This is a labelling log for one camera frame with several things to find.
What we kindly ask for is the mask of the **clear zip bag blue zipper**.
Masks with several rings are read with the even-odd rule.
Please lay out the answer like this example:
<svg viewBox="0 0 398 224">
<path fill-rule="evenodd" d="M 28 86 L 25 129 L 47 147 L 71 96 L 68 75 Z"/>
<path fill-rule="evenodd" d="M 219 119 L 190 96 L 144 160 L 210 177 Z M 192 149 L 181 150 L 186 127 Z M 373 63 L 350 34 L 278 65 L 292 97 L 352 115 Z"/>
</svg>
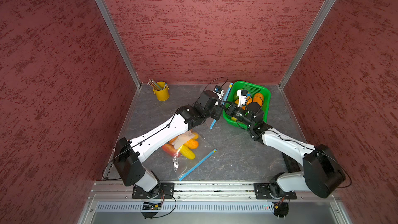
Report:
<svg viewBox="0 0 398 224">
<path fill-rule="evenodd" d="M 217 150 L 195 131 L 181 134 L 162 146 L 172 157 L 173 168 L 179 181 L 202 165 Z"/>
</svg>

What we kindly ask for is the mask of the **large orange mango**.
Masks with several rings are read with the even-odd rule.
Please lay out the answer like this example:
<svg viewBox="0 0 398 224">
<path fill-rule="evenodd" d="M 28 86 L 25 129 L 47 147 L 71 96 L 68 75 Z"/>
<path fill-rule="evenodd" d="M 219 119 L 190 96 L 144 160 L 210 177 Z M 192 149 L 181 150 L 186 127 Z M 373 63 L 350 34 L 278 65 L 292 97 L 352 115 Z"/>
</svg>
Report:
<svg viewBox="0 0 398 224">
<path fill-rule="evenodd" d="M 172 140 L 169 141 L 169 143 L 173 146 L 180 147 L 181 145 L 190 141 L 194 137 L 195 137 L 195 135 L 191 131 L 187 131 L 187 132 L 173 138 Z"/>
</svg>

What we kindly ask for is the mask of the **red mango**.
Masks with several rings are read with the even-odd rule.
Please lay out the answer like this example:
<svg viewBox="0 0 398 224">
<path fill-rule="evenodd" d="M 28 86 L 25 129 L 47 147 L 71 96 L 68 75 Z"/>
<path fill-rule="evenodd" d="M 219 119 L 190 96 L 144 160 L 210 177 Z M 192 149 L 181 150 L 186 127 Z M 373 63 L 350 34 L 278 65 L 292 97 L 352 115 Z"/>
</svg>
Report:
<svg viewBox="0 0 398 224">
<path fill-rule="evenodd" d="M 171 145 L 169 143 L 164 144 L 162 146 L 162 150 L 173 158 L 181 156 L 180 152 L 177 149 L 175 149 L 173 145 Z"/>
</svg>

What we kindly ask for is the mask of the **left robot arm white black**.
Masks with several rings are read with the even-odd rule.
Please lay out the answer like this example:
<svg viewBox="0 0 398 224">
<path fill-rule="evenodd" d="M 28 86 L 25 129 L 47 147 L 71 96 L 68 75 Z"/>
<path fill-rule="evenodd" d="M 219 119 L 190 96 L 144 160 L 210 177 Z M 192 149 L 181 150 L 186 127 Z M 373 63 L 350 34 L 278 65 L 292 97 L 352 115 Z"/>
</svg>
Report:
<svg viewBox="0 0 398 224">
<path fill-rule="evenodd" d="M 131 140 L 118 140 L 112 163 L 123 184 L 126 187 L 138 186 L 157 195 L 161 183 L 142 163 L 168 141 L 203 124 L 208 118 L 218 120 L 223 111 L 223 95 L 224 90 L 220 86 L 212 91 L 204 90 L 195 103 L 178 108 L 169 120 L 153 130 Z"/>
</svg>

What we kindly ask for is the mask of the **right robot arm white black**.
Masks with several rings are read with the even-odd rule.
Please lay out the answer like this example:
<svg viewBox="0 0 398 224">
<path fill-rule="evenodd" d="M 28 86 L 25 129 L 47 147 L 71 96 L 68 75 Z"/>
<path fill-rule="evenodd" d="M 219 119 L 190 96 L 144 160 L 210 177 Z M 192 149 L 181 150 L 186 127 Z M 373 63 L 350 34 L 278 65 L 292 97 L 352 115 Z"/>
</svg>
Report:
<svg viewBox="0 0 398 224">
<path fill-rule="evenodd" d="M 242 109 L 231 102 L 224 108 L 226 115 L 247 126 L 249 136 L 256 142 L 287 155 L 303 168 L 302 171 L 279 173 L 269 181 L 269 194 L 282 199 L 289 192 L 311 191 L 319 198 L 327 198 L 346 180 L 346 174 L 335 156 L 325 145 L 314 146 L 300 142 L 277 131 L 260 118 L 260 105 L 251 103 Z"/>
</svg>

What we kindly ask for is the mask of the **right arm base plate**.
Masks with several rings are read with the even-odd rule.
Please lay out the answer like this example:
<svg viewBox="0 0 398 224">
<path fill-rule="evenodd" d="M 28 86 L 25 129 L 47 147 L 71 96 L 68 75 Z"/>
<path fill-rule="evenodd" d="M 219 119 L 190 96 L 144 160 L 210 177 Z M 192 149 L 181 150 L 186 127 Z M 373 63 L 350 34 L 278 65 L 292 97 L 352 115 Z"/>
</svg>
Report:
<svg viewBox="0 0 398 224">
<path fill-rule="evenodd" d="M 254 183 L 254 192 L 258 200 L 296 200 L 296 193 L 293 191 L 284 192 L 276 183 Z"/>
</svg>

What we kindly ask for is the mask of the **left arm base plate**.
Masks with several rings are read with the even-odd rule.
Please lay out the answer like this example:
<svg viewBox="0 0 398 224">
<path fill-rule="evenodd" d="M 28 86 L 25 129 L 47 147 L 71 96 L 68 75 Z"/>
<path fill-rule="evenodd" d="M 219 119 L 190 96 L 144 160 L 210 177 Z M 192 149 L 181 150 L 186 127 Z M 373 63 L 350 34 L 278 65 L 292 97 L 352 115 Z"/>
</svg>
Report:
<svg viewBox="0 0 398 224">
<path fill-rule="evenodd" d="M 146 192 L 143 188 L 134 185 L 132 199 L 139 200 L 162 200 L 172 199 L 175 184 L 171 182 L 160 182 L 151 191 Z"/>
</svg>

